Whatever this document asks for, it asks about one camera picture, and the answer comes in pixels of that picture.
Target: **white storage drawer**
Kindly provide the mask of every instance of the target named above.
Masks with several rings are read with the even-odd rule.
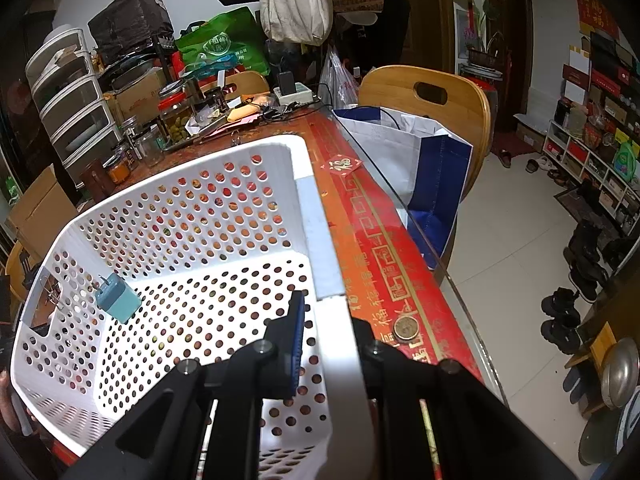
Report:
[[[76,46],[74,49],[75,52],[88,50],[81,28],[70,28],[69,30],[65,30],[41,46],[38,51],[31,56],[31,59],[24,69],[29,86],[34,86],[42,74],[42,71],[47,66],[47,63],[51,61],[51,58],[53,58],[57,51],[73,45]]]
[[[41,111],[57,94],[85,75],[93,73],[91,54],[76,52],[76,58],[63,66],[54,66],[42,74],[31,88],[31,96],[38,111]]]
[[[91,140],[84,143],[79,150],[76,150],[72,156],[63,162],[63,166],[76,185],[82,182],[80,174],[86,165],[94,158],[105,162],[111,156],[111,149],[118,143],[119,139],[120,131],[112,123],[102,129]]]
[[[69,158],[75,150],[113,123],[106,101],[85,107],[72,120],[58,130],[51,143],[60,156],[60,160]]]
[[[86,106],[102,99],[102,91],[95,75],[86,75],[56,95],[40,112],[40,120],[53,139],[58,130]]]

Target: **green shopping bag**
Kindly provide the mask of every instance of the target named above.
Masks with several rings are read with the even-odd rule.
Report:
[[[249,7],[219,14],[190,34],[175,40],[187,72],[226,54],[236,54],[246,70],[267,75],[270,69],[262,53],[262,44],[262,31],[255,23]]]

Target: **white plastic basket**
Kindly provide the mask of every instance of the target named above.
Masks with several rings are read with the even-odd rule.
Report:
[[[118,272],[142,298],[126,325],[96,307]],[[30,328],[47,279],[62,293],[49,333]],[[266,400],[260,473],[364,478],[373,439],[340,269],[301,137],[258,140],[120,192],[70,222],[29,294],[14,386],[78,455],[178,359],[228,358],[306,290],[300,387]]]

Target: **coin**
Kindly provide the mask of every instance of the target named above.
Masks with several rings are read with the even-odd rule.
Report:
[[[419,331],[418,322],[411,316],[401,316],[394,323],[394,335],[399,341],[411,341]]]

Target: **metal clip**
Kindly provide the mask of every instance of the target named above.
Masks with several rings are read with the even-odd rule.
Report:
[[[238,132],[238,130],[235,130],[231,133],[231,147],[240,146],[240,143],[240,133]]]

